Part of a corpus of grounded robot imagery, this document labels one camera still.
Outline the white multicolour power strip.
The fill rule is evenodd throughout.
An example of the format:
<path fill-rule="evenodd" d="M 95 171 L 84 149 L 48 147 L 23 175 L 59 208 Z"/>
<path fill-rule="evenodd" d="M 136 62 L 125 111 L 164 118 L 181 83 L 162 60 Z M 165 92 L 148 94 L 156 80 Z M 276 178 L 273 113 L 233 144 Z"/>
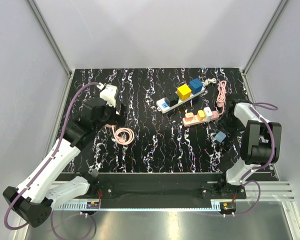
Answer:
<path fill-rule="evenodd" d="M 203 86 L 203 87 L 202 87 L 202 90 L 201 90 L 200 92 L 198 92 L 198 93 L 195 94 L 195 95 L 191 94 L 190 97 L 189 97 L 188 99 L 184 100 L 184 101 L 181 101 L 181 100 L 179 99 L 179 100 L 178 100 L 178 103 L 177 103 L 176 105 L 172 106 L 172 107 L 169 107 L 169 106 L 165 103 L 165 95 L 166 95 L 167 93 L 171 93 L 171 92 L 172 92 L 172 91 L 168 91 L 168 92 L 164 95 L 163 98 L 161 98 L 161 99 L 159 99 L 159 100 L 156 101 L 156 109 L 157 109 L 159 112 L 163 113 L 163 114 L 168 113 L 169 111 L 171 111 L 171 110 L 173 110 L 173 109 L 175 109 L 175 108 L 181 106 L 182 104 L 184 104 L 184 103 L 186 103 L 186 102 L 192 100 L 193 98 L 198 97 L 198 96 L 199 96 L 200 94 L 202 94 L 204 91 L 205 91 L 205 87 Z"/>

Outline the black cube socket adapter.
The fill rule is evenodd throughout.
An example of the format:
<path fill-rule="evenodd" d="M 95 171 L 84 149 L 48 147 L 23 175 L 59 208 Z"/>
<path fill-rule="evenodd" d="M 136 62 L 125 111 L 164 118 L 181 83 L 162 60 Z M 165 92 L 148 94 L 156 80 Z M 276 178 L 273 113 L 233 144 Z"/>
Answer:
<path fill-rule="evenodd" d="M 178 103 L 179 96 L 175 92 L 168 92 L 164 96 L 164 101 L 169 107 L 172 107 Z"/>

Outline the yellow cube socket adapter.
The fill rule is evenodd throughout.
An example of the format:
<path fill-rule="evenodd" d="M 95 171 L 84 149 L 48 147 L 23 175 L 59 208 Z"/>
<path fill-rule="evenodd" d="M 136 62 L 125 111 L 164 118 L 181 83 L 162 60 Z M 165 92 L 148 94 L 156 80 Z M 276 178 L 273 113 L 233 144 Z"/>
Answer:
<path fill-rule="evenodd" d="M 181 101 L 185 101 L 192 94 L 191 88 L 187 84 L 183 84 L 177 88 L 177 95 Z"/>

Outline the pink plug adapter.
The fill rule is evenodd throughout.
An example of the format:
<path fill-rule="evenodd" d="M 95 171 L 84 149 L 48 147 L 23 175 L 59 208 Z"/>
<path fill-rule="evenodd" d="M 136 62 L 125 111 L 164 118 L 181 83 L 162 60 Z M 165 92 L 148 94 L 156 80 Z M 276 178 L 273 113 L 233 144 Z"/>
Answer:
<path fill-rule="evenodd" d="M 194 118 L 194 114 L 192 112 L 187 112 L 184 117 L 185 121 L 187 122 L 192 121 L 193 118 Z"/>

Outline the small yellow plug adapter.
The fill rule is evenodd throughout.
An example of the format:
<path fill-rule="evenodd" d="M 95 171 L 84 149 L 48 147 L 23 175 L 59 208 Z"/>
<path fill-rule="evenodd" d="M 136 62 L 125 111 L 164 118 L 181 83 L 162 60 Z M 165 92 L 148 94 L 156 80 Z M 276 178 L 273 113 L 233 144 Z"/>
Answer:
<path fill-rule="evenodd" d="M 197 119 L 199 120 L 199 121 L 203 121 L 204 119 L 205 119 L 205 112 L 203 111 L 203 110 L 199 110 L 198 112 L 197 112 L 197 115 L 196 115 L 196 117 L 197 117 Z"/>

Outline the white plug adapter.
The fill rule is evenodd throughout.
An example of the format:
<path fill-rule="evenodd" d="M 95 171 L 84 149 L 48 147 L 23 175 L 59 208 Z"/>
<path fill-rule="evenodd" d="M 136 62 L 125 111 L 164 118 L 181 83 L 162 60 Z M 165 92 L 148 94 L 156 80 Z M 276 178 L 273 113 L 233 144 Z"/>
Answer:
<path fill-rule="evenodd" d="M 212 119 L 212 116 L 213 116 L 212 110 L 210 109 L 210 107 L 205 107 L 203 109 L 203 112 L 204 112 L 204 120 L 206 122 L 209 122 Z"/>

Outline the light blue plug adapter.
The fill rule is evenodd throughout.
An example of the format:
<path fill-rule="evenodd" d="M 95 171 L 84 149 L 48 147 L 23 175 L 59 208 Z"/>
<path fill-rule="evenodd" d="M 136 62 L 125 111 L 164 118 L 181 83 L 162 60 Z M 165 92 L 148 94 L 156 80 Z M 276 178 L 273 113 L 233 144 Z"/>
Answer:
<path fill-rule="evenodd" d="M 219 143 L 222 143 L 225 139 L 226 139 L 227 135 L 222 132 L 222 131 L 219 131 L 215 136 L 214 136 L 214 139 L 215 141 L 219 142 Z"/>

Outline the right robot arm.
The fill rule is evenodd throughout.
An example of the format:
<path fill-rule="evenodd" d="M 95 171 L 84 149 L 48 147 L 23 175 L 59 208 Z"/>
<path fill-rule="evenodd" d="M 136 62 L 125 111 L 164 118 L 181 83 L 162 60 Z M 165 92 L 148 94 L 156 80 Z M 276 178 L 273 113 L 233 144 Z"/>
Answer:
<path fill-rule="evenodd" d="M 274 104 L 253 103 L 237 93 L 225 97 L 225 110 L 218 123 L 230 135 L 240 132 L 242 139 L 239 159 L 217 183 L 222 198 L 229 198 L 253 173 L 279 160 L 282 125 L 262 116 L 256 107 L 278 110 Z"/>

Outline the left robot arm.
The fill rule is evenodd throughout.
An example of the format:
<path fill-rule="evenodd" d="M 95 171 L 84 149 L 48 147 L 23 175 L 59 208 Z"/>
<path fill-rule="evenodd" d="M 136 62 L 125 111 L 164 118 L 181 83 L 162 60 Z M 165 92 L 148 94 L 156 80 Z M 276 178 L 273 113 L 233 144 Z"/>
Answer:
<path fill-rule="evenodd" d="M 4 216 L 7 229 L 10 211 L 19 215 L 25 223 L 37 228 L 50 216 L 55 207 L 77 196 L 93 198 L 98 193 L 98 186 L 92 176 L 77 176 L 68 183 L 55 189 L 52 183 L 57 179 L 66 165 L 84 150 L 95 138 L 96 133 L 105 125 L 124 126 L 127 107 L 111 105 L 109 100 L 91 97 L 83 103 L 82 111 L 72 120 L 71 110 L 67 110 L 66 119 L 60 137 L 52 150 L 17 187 L 8 186 L 2 193 L 9 207 Z"/>

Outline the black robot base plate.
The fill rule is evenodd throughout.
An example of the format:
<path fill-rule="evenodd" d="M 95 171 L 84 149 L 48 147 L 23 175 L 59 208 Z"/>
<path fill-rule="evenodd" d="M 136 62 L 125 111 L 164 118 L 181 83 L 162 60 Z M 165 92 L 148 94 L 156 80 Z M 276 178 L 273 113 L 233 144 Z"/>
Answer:
<path fill-rule="evenodd" d="M 221 191 L 222 173 L 100 173 L 81 199 L 98 198 L 103 210 L 162 210 L 210 208 L 212 200 L 246 199 L 241 186 Z"/>

